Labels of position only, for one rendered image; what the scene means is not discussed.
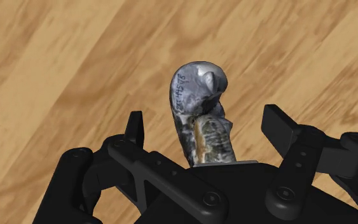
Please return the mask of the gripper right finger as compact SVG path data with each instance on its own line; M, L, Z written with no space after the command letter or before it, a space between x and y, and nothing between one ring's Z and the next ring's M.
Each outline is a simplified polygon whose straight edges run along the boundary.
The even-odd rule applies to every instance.
M358 205L358 132L340 138L296 123L277 105L264 106L261 130L283 158L265 195L269 212L296 220L306 211L316 173L326 173Z

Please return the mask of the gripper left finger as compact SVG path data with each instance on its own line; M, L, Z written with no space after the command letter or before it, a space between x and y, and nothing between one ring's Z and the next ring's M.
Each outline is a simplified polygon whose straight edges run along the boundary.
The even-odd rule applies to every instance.
M93 209L106 188L133 186L125 193L141 213L154 202L154 186L201 224L223 224L228 215L224 194L157 151L143 148L141 111L131 112L124 134L110 137L106 148L64 152L32 224L103 224Z

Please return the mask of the grey silver boxing glove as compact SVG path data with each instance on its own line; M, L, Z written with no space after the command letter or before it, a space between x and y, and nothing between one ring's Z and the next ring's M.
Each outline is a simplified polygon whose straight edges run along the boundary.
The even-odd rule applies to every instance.
M206 61L181 66L170 82L169 101L184 156L189 165L236 161L220 98L228 86L224 71Z

